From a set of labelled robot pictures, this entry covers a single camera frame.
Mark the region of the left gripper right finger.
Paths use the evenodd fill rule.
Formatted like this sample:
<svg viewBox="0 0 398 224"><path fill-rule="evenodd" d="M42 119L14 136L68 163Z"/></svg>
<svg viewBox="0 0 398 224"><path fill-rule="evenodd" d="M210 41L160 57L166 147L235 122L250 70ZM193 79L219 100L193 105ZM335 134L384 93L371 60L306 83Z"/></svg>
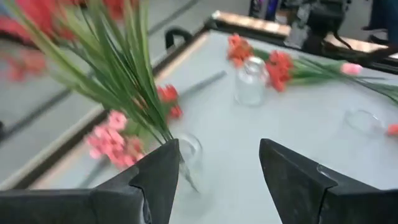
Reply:
<svg viewBox="0 0 398 224"><path fill-rule="evenodd" d="M371 187L271 139L261 139L259 159L283 224L398 224L398 189Z"/></svg>

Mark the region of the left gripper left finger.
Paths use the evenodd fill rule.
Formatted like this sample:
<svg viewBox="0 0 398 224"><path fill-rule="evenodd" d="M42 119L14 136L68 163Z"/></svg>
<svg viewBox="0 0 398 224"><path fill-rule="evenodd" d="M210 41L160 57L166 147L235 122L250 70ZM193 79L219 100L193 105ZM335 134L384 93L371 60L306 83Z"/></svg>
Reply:
<svg viewBox="0 0 398 224"><path fill-rule="evenodd" d="M173 139L94 188L0 191L0 224L169 224L179 162Z"/></svg>

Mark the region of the pink flower bunch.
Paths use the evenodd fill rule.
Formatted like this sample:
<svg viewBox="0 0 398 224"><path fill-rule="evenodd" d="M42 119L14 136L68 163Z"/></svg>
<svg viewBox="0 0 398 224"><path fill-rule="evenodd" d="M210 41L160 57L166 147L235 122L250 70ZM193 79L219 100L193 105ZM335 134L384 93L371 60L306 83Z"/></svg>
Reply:
<svg viewBox="0 0 398 224"><path fill-rule="evenodd" d="M125 169L145 156L140 124L116 110L111 110L107 120L95 126L85 140L91 146L90 156L107 157L115 166Z"/></svg>

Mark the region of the red flower bunch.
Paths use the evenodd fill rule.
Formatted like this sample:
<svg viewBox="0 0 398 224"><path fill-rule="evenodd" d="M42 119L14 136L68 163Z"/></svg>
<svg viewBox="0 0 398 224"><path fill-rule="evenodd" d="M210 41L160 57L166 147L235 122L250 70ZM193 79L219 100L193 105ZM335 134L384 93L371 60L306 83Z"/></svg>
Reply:
<svg viewBox="0 0 398 224"><path fill-rule="evenodd" d="M143 0L3 0L4 29L34 47L10 57L15 76L48 75L65 88L124 113L146 139L174 138L169 122L182 115L172 85L155 82Z"/></svg>

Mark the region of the pink tulip with green stem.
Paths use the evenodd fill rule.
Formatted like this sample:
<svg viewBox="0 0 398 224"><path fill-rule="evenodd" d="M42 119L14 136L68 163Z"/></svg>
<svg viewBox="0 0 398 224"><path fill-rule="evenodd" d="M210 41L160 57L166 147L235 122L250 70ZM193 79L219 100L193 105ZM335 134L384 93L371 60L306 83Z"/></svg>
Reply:
<svg viewBox="0 0 398 224"><path fill-rule="evenodd" d="M291 72L296 72L298 69L308 70L307 64L310 62L309 59L304 60L303 57L292 58L290 54L277 50L266 52L260 49L253 49L253 54L264 59L265 62L270 62L272 65L283 65L289 68ZM346 75L359 75L362 71L362 66L345 61L325 63L322 66Z"/></svg>

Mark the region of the bulbous embossed glass vase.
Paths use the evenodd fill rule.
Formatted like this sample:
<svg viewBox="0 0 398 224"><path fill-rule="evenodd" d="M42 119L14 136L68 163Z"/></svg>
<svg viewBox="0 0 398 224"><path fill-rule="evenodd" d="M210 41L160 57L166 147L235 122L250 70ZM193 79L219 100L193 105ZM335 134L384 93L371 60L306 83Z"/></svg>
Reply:
<svg viewBox="0 0 398 224"><path fill-rule="evenodd" d="M195 194L205 191L203 186L203 146L199 139L190 133L177 133L180 151L179 172Z"/></svg>

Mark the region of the tall smooth glass vase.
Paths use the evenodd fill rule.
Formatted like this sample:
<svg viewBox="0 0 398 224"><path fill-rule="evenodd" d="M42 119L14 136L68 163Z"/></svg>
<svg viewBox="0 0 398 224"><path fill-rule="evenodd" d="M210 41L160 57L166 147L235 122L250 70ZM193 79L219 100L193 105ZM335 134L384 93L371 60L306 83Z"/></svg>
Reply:
<svg viewBox="0 0 398 224"><path fill-rule="evenodd" d="M344 122L352 130L368 137L379 136L384 132L381 119L367 110L347 111Z"/></svg>

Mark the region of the short diamond-cut glass vase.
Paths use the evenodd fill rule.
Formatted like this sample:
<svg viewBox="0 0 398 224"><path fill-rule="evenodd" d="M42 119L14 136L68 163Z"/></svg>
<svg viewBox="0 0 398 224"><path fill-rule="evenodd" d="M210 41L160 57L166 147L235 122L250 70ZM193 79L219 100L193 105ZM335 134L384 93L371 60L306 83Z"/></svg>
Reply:
<svg viewBox="0 0 398 224"><path fill-rule="evenodd" d="M235 100L240 105L259 106L264 102L269 74L265 61L256 56L247 58L235 79Z"/></svg>

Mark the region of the light wooden side board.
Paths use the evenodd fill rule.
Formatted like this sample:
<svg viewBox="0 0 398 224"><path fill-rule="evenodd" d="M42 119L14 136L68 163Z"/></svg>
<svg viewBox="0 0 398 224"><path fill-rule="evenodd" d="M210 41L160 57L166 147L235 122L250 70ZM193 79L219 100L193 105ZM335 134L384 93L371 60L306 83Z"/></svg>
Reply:
<svg viewBox="0 0 398 224"><path fill-rule="evenodd" d="M282 39L285 39L291 31L291 27L288 25L283 25L276 22L267 22L260 19L223 11L215 11L212 14L212 17L221 22L226 22L227 24L254 29L256 31L264 31L266 34L275 34L278 37L282 37ZM349 39L346 37L343 37L342 39L347 42L355 52L359 53L371 53L375 50L387 48L386 45L374 44L362 40Z"/></svg>

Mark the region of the black frame hook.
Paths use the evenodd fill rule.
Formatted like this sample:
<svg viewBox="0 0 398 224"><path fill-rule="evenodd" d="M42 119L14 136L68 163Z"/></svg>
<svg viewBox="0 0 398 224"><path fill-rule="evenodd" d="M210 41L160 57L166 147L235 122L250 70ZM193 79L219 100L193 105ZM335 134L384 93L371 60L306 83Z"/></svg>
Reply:
<svg viewBox="0 0 398 224"><path fill-rule="evenodd" d="M175 38L181 37L184 42L192 39L192 34L181 28L181 27L171 27L165 31L165 49L168 50L175 45Z"/></svg>

